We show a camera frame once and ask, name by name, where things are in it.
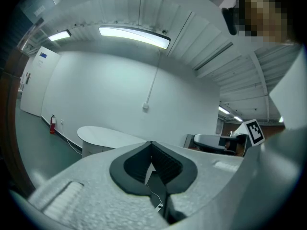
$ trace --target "gray floor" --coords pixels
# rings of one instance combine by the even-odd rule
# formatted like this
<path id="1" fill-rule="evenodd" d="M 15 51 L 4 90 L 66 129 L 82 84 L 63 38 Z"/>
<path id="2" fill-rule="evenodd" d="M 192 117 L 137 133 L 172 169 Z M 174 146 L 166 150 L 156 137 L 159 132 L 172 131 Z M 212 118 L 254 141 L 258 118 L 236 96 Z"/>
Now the gray floor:
<path id="1" fill-rule="evenodd" d="M 20 110 L 20 100 L 16 103 L 16 135 L 25 169 L 36 188 L 81 159 L 67 142 L 51 135 L 39 117 Z"/>

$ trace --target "desk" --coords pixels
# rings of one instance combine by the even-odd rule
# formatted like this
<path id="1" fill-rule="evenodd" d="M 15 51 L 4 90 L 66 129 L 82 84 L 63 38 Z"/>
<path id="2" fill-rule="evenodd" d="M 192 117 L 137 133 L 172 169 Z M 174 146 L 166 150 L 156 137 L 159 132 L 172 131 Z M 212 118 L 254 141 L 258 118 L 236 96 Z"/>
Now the desk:
<path id="1" fill-rule="evenodd" d="M 91 154 L 146 142 L 146 140 L 135 136 L 96 126 L 81 127 L 77 130 L 77 134 L 83 140 L 83 158 Z"/>

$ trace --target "wire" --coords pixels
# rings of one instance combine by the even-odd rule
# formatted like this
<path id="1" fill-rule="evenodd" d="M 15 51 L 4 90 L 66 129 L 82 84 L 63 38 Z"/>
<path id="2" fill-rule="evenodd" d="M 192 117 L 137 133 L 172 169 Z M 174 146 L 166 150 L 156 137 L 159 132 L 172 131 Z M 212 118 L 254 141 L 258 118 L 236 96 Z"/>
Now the wire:
<path id="1" fill-rule="evenodd" d="M 146 186 L 148 186 L 148 188 L 149 188 L 149 191 L 151 191 L 154 195 L 156 195 L 158 198 L 159 198 L 159 200 L 160 200 L 160 202 L 161 202 L 161 204 L 163 204 L 162 203 L 162 201 L 161 201 L 161 199 L 160 199 L 160 197 L 159 197 L 159 195 L 158 194 L 155 194 L 152 190 L 150 190 L 150 187 L 149 187 L 149 185 L 148 184 L 146 184 Z"/>
<path id="2" fill-rule="evenodd" d="M 78 152 L 75 148 L 73 148 L 72 145 L 69 143 L 69 141 L 68 141 L 68 139 L 67 139 L 67 137 L 66 137 L 66 135 L 65 135 L 65 133 L 64 133 L 64 130 L 63 130 L 62 126 L 63 126 L 63 124 L 61 124 L 61 130 L 62 130 L 62 133 L 63 133 L 64 137 L 66 138 L 68 144 L 70 145 L 70 147 L 71 147 L 72 149 L 75 150 L 76 153 L 79 153 L 79 152 Z"/>
<path id="3" fill-rule="evenodd" d="M 154 74 L 154 77 L 153 77 L 153 81 L 152 81 L 152 84 L 151 84 L 150 89 L 149 89 L 149 92 L 148 92 L 148 96 L 147 96 L 147 99 L 146 99 L 146 102 L 145 102 L 146 104 L 148 104 L 149 97 L 150 97 L 150 94 L 151 94 L 152 89 L 153 89 L 153 86 L 154 86 L 154 81 L 155 81 L 155 78 L 156 78 L 156 76 L 157 76 L 157 73 L 158 73 L 158 70 L 159 70 L 159 66 L 160 66 L 161 53 L 160 53 L 160 51 L 158 51 L 158 52 L 159 52 L 158 65 L 157 65 L 157 68 L 156 68 L 156 70 L 155 70 L 155 74 Z"/>

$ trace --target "wall outlet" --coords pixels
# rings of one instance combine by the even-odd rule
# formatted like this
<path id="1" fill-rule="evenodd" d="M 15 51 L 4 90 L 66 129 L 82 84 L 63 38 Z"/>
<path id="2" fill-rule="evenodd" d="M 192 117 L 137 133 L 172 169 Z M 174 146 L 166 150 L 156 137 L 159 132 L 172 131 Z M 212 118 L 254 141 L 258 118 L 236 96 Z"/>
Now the wall outlet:
<path id="1" fill-rule="evenodd" d="M 143 106 L 142 106 L 143 109 L 148 109 L 148 107 L 149 105 L 147 103 L 143 103 Z"/>

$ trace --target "ceiling light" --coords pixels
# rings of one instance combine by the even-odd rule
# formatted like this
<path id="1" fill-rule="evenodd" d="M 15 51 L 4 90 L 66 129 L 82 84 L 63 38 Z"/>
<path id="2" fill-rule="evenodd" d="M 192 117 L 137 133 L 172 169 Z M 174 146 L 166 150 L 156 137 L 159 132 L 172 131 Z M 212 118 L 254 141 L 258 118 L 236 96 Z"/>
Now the ceiling light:
<path id="1" fill-rule="evenodd" d="M 51 41 L 55 41 L 55 40 L 59 40 L 59 39 L 70 37 L 70 36 L 71 36 L 71 33 L 69 32 L 69 30 L 65 30 L 63 32 L 60 32 L 60 33 L 57 33 L 57 34 L 50 36 L 49 39 Z"/>
<path id="2" fill-rule="evenodd" d="M 221 112 L 223 112 L 223 113 L 230 114 L 229 111 L 226 111 L 224 108 L 222 108 L 222 107 L 220 107 L 220 106 L 219 106 L 219 110 L 220 110 Z"/>
<path id="3" fill-rule="evenodd" d="M 239 122 L 243 122 L 243 120 L 242 120 L 241 118 L 237 117 L 237 116 L 234 116 L 234 118 L 235 118 L 236 120 L 238 120 Z"/>
<path id="4" fill-rule="evenodd" d="M 163 49 L 167 49 L 171 41 L 167 36 L 132 27 L 101 26 L 99 31 L 102 36 L 124 37 L 155 45 Z"/>

